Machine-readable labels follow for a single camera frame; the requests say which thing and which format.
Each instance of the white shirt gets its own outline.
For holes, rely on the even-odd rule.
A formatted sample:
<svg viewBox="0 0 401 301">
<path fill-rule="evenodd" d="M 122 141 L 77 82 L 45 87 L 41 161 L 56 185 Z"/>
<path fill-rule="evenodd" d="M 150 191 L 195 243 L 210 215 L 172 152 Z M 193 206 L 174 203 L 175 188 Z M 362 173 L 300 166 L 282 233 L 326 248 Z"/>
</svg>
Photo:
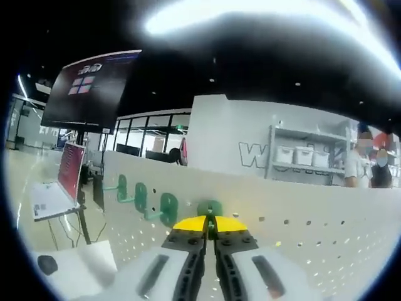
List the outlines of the white shirt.
<svg viewBox="0 0 401 301">
<path fill-rule="evenodd" d="M 356 177 L 359 188 L 369 188 L 373 177 L 369 158 L 362 157 L 355 149 L 351 150 L 345 161 L 345 177 Z"/>
</svg>

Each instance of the white pegboard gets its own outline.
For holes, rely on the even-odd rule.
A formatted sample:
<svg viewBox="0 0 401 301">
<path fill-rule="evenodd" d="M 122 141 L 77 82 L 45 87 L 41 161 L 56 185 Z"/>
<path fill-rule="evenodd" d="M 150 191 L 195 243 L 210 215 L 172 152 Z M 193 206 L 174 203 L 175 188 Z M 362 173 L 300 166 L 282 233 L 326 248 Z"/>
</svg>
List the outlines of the white pegboard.
<svg viewBox="0 0 401 301">
<path fill-rule="evenodd" d="M 162 193 L 179 200 L 178 220 L 196 215 L 199 201 L 215 199 L 225 216 L 247 225 L 259 247 L 270 246 L 304 270 L 322 297 L 355 300 L 378 277 L 401 230 L 399 189 L 350 189 L 232 176 L 151 161 L 117 152 L 105 154 L 105 187 L 124 174 L 128 196 L 147 187 L 148 208 L 160 209 Z M 170 228 L 145 221 L 133 203 L 105 192 L 105 212 L 118 268 L 160 246 Z M 198 300 L 222 300 L 212 243 Z"/>
</svg>

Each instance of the monitor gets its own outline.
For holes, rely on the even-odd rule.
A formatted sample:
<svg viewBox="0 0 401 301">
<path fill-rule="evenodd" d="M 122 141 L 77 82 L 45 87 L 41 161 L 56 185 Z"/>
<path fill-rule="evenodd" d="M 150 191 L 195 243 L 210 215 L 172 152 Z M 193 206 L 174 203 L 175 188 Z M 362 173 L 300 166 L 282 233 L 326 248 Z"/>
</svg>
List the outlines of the monitor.
<svg viewBox="0 0 401 301">
<path fill-rule="evenodd" d="M 42 126 L 111 134 L 120 99 L 140 50 L 94 56 L 63 67 Z"/>
<path fill-rule="evenodd" d="M 140 148 L 117 143 L 116 151 L 139 157 Z"/>
<path fill-rule="evenodd" d="M 145 157 L 151 160 L 171 163 L 169 154 L 166 154 L 164 152 L 152 152 L 151 150 L 147 150 Z"/>
</svg>

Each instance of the white wall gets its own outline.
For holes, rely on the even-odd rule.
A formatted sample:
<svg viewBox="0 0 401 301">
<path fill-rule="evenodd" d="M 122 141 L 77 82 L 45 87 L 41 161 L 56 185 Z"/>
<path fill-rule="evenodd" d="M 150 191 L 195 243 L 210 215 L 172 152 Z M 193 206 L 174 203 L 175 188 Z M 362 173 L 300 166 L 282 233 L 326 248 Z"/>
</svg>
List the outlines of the white wall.
<svg viewBox="0 0 401 301">
<path fill-rule="evenodd" d="M 194 99 L 189 122 L 188 166 L 263 177 L 269 152 L 269 127 L 271 124 L 278 124 L 280 120 L 283 127 L 289 129 L 317 131 L 319 127 L 324 131 L 347 118 L 282 103 L 232 101 L 225 95 L 198 96 Z M 307 141 L 276 139 L 276 145 L 307 144 Z M 315 144 L 315 149 L 322 149 L 323 146 Z M 284 176 L 282 172 L 274 171 L 273 178 L 314 184 L 324 184 L 326 181 L 324 176 L 305 172 L 299 175 L 288 171 Z"/>
<path fill-rule="evenodd" d="M 55 146 L 57 144 L 59 129 L 42 127 L 40 125 L 43 114 L 42 110 L 30 107 L 24 107 L 24 110 L 28 110 L 29 115 L 21 115 L 17 133 L 18 136 L 25 138 L 24 144 L 42 147 L 45 143 Z"/>
</svg>

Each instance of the white storage box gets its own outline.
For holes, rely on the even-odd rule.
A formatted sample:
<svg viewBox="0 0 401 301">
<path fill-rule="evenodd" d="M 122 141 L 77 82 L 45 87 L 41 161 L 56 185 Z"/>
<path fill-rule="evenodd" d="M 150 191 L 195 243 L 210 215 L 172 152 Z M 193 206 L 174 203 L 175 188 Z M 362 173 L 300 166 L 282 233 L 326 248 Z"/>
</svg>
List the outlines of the white storage box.
<svg viewBox="0 0 401 301">
<path fill-rule="evenodd" d="M 277 146 L 276 149 L 276 162 L 288 163 L 293 162 L 294 148 L 286 146 Z"/>
<path fill-rule="evenodd" d="M 328 152 L 320 152 L 315 150 L 313 152 L 312 165 L 315 167 L 325 167 L 328 168 Z"/>
<path fill-rule="evenodd" d="M 295 147 L 295 164 L 312 165 L 313 147 Z"/>
</svg>

